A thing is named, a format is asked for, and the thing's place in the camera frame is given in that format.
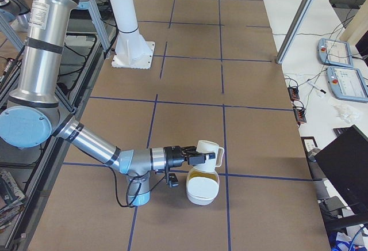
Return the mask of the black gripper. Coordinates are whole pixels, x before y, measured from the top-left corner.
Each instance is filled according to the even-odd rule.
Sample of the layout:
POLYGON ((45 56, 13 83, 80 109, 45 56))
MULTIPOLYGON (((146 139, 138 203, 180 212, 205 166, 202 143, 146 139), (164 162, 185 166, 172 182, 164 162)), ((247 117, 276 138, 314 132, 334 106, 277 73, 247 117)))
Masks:
POLYGON ((215 159, 215 153, 193 153, 196 152, 196 146, 168 146, 164 147, 166 166, 169 168, 177 168, 187 161, 189 165, 200 165, 207 160, 215 159))

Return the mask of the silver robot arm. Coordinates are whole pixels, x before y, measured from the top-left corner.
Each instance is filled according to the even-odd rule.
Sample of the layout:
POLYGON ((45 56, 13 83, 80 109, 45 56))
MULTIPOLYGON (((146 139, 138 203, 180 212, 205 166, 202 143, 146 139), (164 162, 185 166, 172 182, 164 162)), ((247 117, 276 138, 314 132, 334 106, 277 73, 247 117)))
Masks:
POLYGON ((150 173, 164 172, 170 187, 177 184, 171 168, 184 162, 199 165, 215 160, 212 151, 194 146, 168 146, 122 151, 77 121, 59 105, 55 89, 70 13, 80 0, 33 0, 24 58, 16 89, 1 113, 1 138, 19 148, 34 147, 49 137, 62 138, 116 173, 126 175, 127 207, 150 199, 150 173))

